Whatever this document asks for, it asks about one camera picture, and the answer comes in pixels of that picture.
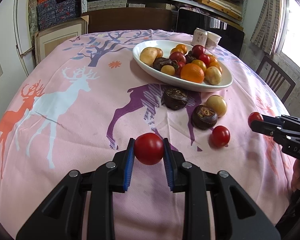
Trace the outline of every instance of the can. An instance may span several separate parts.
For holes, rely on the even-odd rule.
[[[206,46],[207,39],[208,39],[208,32],[206,30],[196,28],[193,33],[191,45]]]

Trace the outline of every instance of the metal bolt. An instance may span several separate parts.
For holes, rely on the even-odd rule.
[[[229,177],[229,173],[227,171],[219,171],[219,176],[223,178]]]
[[[71,178],[75,178],[76,176],[78,176],[78,174],[79,174],[79,172],[76,171],[76,170],[72,170],[72,171],[69,172],[69,176]]]
[[[108,162],[106,163],[106,167],[109,169],[113,169],[115,167],[115,163],[114,162]]]
[[[191,164],[190,162],[184,162],[184,163],[182,164],[182,167],[184,167],[185,169],[189,169],[189,168],[192,167],[192,164]]]

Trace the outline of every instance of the pink tablecloth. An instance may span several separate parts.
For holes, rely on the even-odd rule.
[[[247,65],[218,47],[214,55],[234,78],[231,87],[214,93],[228,104],[218,125],[230,130],[231,140],[211,149],[211,130],[193,128],[189,115],[213,93],[191,93],[179,111],[161,106],[166,85],[132,57],[136,44],[151,39],[192,37],[152,30],[83,35],[59,45],[16,93],[0,122],[0,222],[13,237],[71,169],[93,171],[126,149],[130,137],[151,131],[202,170],[229,171],[273,223],[283,215],[294,159],[247,124],[253,111],[288,114],[281,101]],[[181,239],[183,201],[169,191],[163,161],[145,166],[136,160],[129,191],[114,195],[116,239]]]

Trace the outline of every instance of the curtain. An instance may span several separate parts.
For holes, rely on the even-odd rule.
[[[273,55],[279,33],[280,0],[265,0],[251,42]]]

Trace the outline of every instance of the oval plate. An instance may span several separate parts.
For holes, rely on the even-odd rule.
[[[142,43],[137,44],[134,48],[133,48],[133,58],[135,59],[135,61],[138,63],[138,65],[144,70],[146,71],[149,75],[153,76],[154,78],[165,82],[169,85],[172,86],[176,86],[176,87],[180,87],[183,89],[187,89],[187,90],[191,90],[191,91],[197,91],[197,92],[215,92],[218,90],[222,90],[224,88],[229,87],[232,82],[233,82],[233,78],[232,75],[230,73],[230,71],[227,69],[227,67],[225,65],[223,65],[221,62],[220,66],[222,68],[222,77],[221,77],[221,82],[216,85],[210,85],[207,81],[203,81],[201,84],[199,83],[194,83],[191,81],[187,81],[187,80],[183,80],[177,77],[173,77],[170,75],[167,75],[165,73],[162,73],[160,71],[155,70],[152,67],[149,67],[148,65],[144,64],[143,62],[140,61],[140,53],[142,52],[142,50],[144,48],[147,47],[156,47],[156,48],[160,48],[163,51],[163,57],[165,58],[169,58],[170,55],[170,51],[177,46],[178,44],[184,44],[184,43],[180,43],[180,42],[175,42],[175,41],[164,41],[164,40],[157,40],[157,41],[144,41]],[[192,49],[193,46],[187,45],[185,44],[188,51],[190,51]]]

